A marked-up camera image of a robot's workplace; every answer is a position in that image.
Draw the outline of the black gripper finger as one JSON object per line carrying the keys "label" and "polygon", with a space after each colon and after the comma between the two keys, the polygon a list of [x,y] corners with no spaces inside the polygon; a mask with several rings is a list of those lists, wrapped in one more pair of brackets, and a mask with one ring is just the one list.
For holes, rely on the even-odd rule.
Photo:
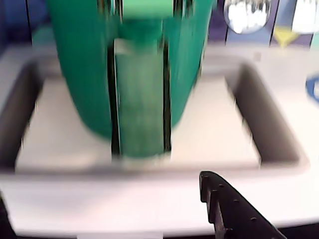
{"label": "black gripper finger", "polygon": [[2,195],[0,196],[0,239],[16,239]]}
{"label": "black gripper finger", "polygon": [[215,172],[199,175],[200,200],[217,239],[284,239],[285,236],[259,213],[233,186]]}

